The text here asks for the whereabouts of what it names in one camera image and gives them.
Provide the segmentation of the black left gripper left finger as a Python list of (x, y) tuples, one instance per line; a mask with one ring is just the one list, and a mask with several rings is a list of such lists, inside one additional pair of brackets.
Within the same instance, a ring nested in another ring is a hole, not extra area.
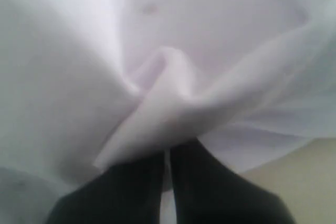
[(59, 199), (51, 224), (159, 223), (164, 154), (110, 167)]

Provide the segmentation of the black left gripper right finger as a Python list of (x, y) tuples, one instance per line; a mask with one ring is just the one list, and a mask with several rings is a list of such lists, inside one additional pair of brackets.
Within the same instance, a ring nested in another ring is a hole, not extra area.
[(295, 223), (284, 202), (222, 165), (198, 141), (170, 150), (177, 223)]

